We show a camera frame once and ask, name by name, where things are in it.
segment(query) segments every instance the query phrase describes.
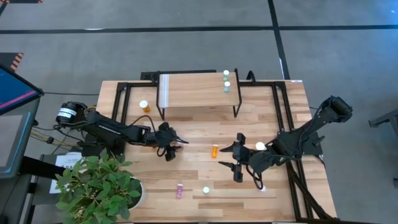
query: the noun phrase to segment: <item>monitor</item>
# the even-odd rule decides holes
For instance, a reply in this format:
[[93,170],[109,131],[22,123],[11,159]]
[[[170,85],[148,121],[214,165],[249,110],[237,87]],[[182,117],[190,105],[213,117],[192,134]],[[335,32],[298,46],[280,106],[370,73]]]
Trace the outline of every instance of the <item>monitor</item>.
[[42,95],[41,89],[0,64],[0,115]]

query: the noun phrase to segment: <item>white bottle cap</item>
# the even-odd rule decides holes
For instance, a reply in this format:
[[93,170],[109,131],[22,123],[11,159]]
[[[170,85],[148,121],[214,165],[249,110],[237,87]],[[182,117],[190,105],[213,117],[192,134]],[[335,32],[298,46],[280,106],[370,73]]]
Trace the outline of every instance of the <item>white bottle cap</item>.
[[257,150],[265,150],[266,149],[266,145],[262,142],[257,142],[256,143],[256,149]]
[[148,101],[141,100],[141,102],[139,102],[139,107],[141,107],[142,109],[146,108],[147,106],[148,106]]
[[209,191],[210,191],[210,189],[208,187],[203,188],[203,193],[207,194]]

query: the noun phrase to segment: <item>gray floor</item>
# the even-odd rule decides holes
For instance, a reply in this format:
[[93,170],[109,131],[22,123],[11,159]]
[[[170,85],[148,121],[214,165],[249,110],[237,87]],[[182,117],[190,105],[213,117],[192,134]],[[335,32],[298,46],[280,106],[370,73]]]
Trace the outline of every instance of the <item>gray floor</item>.
[[[398,24],[397,1],[274,0],[280,26]],[[0,30],[183,26],[270,26],[267,1],[51,0],[10,4]],[[330,95],[354,108],[345,124],[320,131],[326,171],[343,220],[397,223],[398,139],[368,120],[397,108],[398,30],[281,31],[291,79],[304,81],[311,106]],[[135,80],[148,70],[253,70],[281,79],[273,31],[140,34],[0,35],[0,52],[23,52],[18,73],[45,91],[97,93],[103,80]],[[96,103],[96,96],[42,98],[37,119],[54,123],[62,102]],[[53,147],[31,140],[26,154]],[[34,223],[58,218],[38,207]]]

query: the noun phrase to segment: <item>pink object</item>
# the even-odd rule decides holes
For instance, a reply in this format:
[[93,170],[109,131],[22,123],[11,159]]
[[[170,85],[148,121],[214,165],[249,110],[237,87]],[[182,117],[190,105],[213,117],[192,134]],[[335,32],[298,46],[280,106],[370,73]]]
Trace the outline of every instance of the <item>pink object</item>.
[[182,198],[182,188],[184,185],[177,184],[177,195],[175,196],[177,199]]

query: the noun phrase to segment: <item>potted plant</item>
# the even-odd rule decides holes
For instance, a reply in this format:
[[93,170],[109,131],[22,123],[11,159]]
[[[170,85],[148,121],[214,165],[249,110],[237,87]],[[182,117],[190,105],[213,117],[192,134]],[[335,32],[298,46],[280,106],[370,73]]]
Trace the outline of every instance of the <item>potted plant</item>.
[[64,223],[113,223],[116,216],[129,219],[129,209],[143,200],[139,180],[121,167],[132,162],[121,156],[86,157],[57,175],[60,199],[56,206],[67,214]]

